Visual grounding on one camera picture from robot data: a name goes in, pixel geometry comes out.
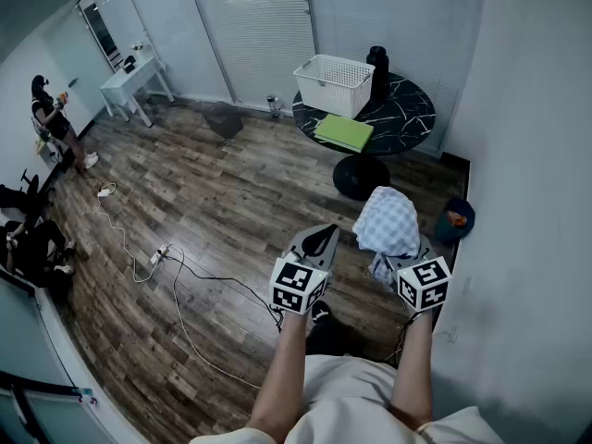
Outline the black desk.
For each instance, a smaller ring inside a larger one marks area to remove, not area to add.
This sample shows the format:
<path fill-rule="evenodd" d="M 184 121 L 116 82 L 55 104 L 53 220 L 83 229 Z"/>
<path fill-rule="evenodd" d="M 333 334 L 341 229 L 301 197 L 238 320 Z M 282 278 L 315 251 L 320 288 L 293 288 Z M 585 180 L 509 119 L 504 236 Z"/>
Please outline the black desk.
<path fill-rule="evenodd" d="M 74 155 L 63 144 L 48 143 L 51 147 L 49 155 L 38 155 L 43 163 L 43 169 L 37 174 L 39 177 L 38 193 L 45 196 L 53 189 L 54 181 L 64 174 L 74 162 Z"/>

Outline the tall framed wall mirror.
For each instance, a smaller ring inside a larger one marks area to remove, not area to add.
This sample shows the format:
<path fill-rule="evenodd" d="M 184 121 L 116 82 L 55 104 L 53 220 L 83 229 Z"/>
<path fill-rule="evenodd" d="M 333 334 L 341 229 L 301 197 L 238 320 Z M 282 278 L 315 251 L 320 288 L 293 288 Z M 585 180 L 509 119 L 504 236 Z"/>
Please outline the tall framed wall mirror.
<path fill-rule="evenodd" d="M 80 0 L 78 2 L 78 8 L 86 21 L 87 28 L 91 31 L 94 40 L 101 48 L 109 65 L 117 72 L 121 67 L 123 57 L 105 25 L 98 4 L 95 0 Z"/>

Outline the person's black shoe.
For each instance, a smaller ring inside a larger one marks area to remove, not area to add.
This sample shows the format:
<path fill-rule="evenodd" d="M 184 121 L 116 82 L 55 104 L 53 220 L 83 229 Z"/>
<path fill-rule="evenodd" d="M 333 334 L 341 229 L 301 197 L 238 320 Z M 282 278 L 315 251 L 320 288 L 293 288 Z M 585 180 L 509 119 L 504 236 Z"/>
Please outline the person's black shoe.
<path fill-rule="evenodd" d="M 330 326 L 335 320 L 335 317 L 327 303 L 321 300 L 313 304 L 311 309 L 311 318 L 316 327 Z"/>

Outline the person's left forearm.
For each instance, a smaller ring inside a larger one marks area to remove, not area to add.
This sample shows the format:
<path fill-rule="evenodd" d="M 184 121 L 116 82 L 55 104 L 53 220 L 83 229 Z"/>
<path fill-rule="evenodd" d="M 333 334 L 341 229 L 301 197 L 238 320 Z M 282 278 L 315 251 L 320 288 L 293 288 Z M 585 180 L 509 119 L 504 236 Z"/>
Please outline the person's left forearm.
<path fill-rule="evenodd" d="M 285 314 L 274 358 L 246 425 L 282 444 L 302 411 L 307 315 Z"/>

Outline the white plastic laundry basket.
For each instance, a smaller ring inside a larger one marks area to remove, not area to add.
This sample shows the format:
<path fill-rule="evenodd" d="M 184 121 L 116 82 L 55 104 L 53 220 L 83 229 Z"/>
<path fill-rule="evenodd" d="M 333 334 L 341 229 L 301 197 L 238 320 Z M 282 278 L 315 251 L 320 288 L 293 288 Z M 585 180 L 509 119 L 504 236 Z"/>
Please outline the white plastic laundry basket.
<path fill-rule="evenodd" d="M 331 55 L 315 55 L 293 71 L 305 105 L 354 119 L 370 100 L 375 67 Z"/>

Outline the person's right forearm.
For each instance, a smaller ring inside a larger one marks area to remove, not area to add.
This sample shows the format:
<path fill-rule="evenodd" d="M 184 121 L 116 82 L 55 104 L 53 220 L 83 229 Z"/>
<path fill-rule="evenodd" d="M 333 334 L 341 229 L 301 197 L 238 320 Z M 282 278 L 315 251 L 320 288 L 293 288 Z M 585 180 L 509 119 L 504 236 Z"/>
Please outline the person's right forearm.
<path fill-rule="evenodd" d="M 391 393 L 389 411 L 411 430 L 432 420 L 432 313 L 409 325 Z"/>

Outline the person's cream shirt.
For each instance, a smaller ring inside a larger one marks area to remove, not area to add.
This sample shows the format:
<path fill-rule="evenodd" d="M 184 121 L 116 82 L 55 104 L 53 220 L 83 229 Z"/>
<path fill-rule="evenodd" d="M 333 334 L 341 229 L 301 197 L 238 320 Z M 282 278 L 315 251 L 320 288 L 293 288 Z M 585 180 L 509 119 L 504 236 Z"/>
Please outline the person's cream shirt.
<path fill-rule="evenodd" d="M 282 444 L 504 444 L 475 406 L 410 429 L 387 409 L 395 376 L 361 358 L 306 357 L 303 415 Z"/>

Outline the blue checked clothes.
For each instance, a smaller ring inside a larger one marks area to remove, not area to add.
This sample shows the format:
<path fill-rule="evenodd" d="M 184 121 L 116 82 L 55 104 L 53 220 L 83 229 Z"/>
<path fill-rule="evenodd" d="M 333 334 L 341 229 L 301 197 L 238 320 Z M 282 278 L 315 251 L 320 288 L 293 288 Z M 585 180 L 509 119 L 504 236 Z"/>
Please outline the blue checked clothes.
<path fill-rule="evenodd" d="M 386 257 L 415 257 L 420 249 L 417 213 L 413 203 L 401 192 L 379 186 L 371 193 L 352 232 L 359 249 L 376 255 L 369 266 L 370 275 L 389 286 L 392 269 Z"/>

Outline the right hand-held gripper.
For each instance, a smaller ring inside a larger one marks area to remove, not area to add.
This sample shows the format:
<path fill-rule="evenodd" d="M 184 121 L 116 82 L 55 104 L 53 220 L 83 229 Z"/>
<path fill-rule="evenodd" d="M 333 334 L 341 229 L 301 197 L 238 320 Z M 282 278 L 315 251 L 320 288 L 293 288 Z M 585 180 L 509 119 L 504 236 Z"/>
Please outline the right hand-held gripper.
<path fill-rule="evenodd" d="M 425 235 L 420 236 L 416 257 L 387 257 L 391 289 L 405 308 L 424 312 L 442 305 L 447 298 L 451 272 L 445 258 L 433 250 Z"/>

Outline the white window blind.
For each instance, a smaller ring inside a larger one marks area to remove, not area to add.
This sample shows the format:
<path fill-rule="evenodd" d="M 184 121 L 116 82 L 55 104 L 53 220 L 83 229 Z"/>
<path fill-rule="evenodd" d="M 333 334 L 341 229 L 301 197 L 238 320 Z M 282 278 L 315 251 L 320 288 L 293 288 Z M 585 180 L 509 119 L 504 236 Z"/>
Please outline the white window blind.
<path fill-rule="evenodd" d="M 290 111 L 298 91 L 293 71 L 315 55 L 303 0 L 196 0 L 233 99 L 266 106 L 269 94 Z"/>

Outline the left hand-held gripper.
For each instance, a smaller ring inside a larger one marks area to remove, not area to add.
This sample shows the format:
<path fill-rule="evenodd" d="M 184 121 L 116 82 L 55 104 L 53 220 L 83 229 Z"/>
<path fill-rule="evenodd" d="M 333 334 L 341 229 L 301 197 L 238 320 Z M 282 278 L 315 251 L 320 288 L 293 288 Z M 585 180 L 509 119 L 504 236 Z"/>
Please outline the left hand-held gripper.
<path fill-rule="evenodd" d="M 297 234 L 275 262 L 269 282 L 271 304 L 304 315 L 327 288 L 338 242 L 336 224 L 314 226 Z"/>

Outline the black bottle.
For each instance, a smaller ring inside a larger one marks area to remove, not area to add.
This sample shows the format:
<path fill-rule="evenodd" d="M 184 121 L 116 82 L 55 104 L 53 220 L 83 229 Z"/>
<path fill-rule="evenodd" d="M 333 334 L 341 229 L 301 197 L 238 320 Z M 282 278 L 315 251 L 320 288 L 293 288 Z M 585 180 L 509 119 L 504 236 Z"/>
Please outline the black bottle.
<path fill-rule="evenodd" d="M 366 57 L 366 63 L 375 67 L 371 99 L 373 101 L 384 100 L 387 97 L 386 92 L 388 91 L 389 81 L 389 58 L 386 49 L 378 45 L 372 46 Z"/>

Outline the black square plastic part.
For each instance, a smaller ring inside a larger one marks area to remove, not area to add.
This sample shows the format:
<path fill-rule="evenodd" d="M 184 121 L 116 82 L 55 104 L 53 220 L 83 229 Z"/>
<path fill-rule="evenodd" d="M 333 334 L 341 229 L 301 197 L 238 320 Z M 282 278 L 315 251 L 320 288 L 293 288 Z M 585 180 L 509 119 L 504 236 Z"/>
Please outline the black square plastic part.
<path fill-rule="evenodd" d="M 221 101 L 203 103 L 201 113 L 211 131 L 225 140 L 234 138 L 243 130 L 241 115 L 233 105 Z"/>

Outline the round black marble table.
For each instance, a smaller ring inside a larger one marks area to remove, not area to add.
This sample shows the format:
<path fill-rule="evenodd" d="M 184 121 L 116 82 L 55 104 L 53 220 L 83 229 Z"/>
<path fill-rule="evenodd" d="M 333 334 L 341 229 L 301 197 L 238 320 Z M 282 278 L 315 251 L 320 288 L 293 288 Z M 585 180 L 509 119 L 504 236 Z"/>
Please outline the round black marble table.
<path fill-rule="evenodd" d="M 298 128 L 314 142 L 345 154 L 334 167 L 333 182 L 343 195 L 365 201 L 375 188 L 390 185 L 389 169 L 382 156 L 401 154 L 423 142 L 434 128 L 435 108 L 427 94 L 415 83 L 389 73 L 383 101 L 369 101 L 356 120 L 373 127 L 373 133 L 360 153 L 315 137 L 315 129 L 327 113 L 307 106 L 296 94 L 292 114 Z"/>

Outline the green folder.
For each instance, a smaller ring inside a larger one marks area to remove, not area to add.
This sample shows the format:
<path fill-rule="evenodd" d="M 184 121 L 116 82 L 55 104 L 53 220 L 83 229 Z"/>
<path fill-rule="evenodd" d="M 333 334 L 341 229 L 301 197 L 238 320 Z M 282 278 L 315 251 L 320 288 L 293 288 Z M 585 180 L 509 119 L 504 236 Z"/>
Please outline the green folder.
<path fill-rule="evenodd" d="M 314 131 L 314 137 L 355 153 L 361 153 L 373 135 L 374 128 L 345 117 L 327 115 Z"/>

